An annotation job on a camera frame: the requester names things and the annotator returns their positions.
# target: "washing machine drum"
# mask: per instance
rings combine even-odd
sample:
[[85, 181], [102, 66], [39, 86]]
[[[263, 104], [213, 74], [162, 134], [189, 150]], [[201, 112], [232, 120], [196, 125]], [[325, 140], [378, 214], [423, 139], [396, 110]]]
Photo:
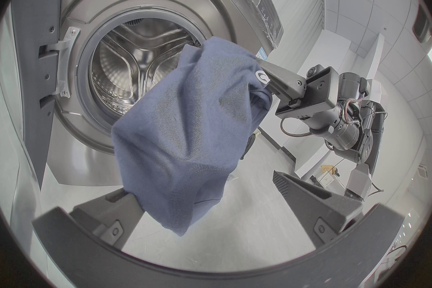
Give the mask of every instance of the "washing machine drum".
[[140, 18], [112, 29], [97, 45], [89, 65], [95, 102], [114, 117], [125, 114], [177, 67], [185, 44], [200, 43], [165, 19]]
[[70, 54], [59, 59], [48, 153], [57, 180], [121, 184], [111, 127], [176, 68], [184, 45], [217, 36], [265, 55], [282, 33], [271, 0], [62, 0]]

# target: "label sticker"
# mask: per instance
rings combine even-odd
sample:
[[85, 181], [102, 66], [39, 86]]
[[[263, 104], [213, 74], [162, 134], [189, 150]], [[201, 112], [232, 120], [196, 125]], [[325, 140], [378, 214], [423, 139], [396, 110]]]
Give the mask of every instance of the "label sticker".
[[267, 59], [268, 59], [268, 56], [267, 56], [266, 52], [264, 52], [264, 48], [262, 48], [262, 47], [255, 56], [257, 58], [264, 60], [264, 61], [267, 61]]

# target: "robotic arm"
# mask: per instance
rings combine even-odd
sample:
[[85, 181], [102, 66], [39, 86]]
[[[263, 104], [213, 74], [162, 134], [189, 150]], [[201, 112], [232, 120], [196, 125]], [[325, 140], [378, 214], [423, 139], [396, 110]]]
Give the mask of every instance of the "robotic arm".
[[[345, 196], [364, 202], [371, 187], [386, 112], [381, 104], [367, 100], [369, 82], [355, 73], [341, 75], [317, 65], [303, 78], [277, 65], [260, 60], [267, 73], [267, 86], [280, 100], [276, 115], [282, 131], [293, 137], [316, 135], [340, 157], [357, 164], [351, 172]], [[309, 127], [304, 134], [290, 134], [284, 119], [300, 119]]]

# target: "washing machine door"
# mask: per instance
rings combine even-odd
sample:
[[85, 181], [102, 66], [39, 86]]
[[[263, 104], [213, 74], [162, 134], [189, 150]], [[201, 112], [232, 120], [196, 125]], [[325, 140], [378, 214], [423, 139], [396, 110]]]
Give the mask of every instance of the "washing machine door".
[[73, 41], [68, 37], [60, 41], [60, 6], [61, 0], [12, 0], [10, 4], [22, 104], [21, 135], [39, 188], [50, 144], [54, 95], [61, 91], [59, 56]]

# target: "ceiling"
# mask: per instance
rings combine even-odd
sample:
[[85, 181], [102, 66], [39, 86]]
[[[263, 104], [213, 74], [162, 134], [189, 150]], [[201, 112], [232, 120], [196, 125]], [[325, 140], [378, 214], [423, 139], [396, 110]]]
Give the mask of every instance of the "ceiling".
[[378, 70], [409, 103], [432, 148], [432, 39], [423, 45], [412, 32], [419, 0], [325, 0], [327, 30], [351, 41], [365, 57], [379, 33], [385, 36]]

